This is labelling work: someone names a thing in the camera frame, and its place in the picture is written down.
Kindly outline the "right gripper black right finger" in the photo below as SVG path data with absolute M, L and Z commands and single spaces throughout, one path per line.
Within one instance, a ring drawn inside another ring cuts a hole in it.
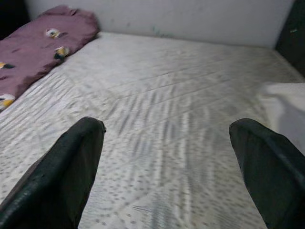
M 243 118 L 229 126 L 245 186 L 269 229 L 305 227 L 305 157 L 282 134 Z

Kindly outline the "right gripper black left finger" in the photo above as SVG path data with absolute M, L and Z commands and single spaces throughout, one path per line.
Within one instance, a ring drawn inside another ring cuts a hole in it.
M 76 229 L 94 184 L 106 127 L 83 117 L 25 172 L 0 206 L 3 229 Z

